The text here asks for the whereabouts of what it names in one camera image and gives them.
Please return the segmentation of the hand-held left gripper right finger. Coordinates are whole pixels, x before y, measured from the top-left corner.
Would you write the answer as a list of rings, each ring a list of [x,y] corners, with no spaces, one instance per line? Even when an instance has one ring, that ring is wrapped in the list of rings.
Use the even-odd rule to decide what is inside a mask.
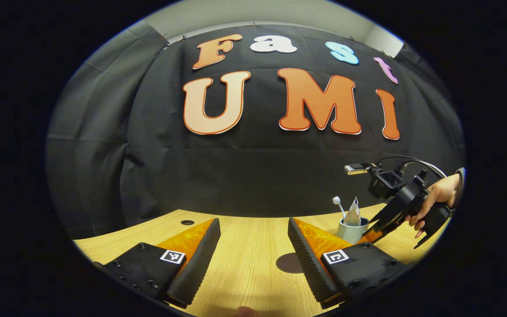
[[[288,238],[323,309],[362,301],[408,269],[366,239],[351,244],[297,218],[288,219]]]

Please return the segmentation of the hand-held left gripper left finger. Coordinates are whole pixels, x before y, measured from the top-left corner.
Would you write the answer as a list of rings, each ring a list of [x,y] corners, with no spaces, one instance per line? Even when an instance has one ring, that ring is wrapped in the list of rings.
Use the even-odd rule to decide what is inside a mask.
[[[213,218],[157,245],[140,242],[93,265],[151,299],[185,309],[205,278],[220,235],[220,221]]]

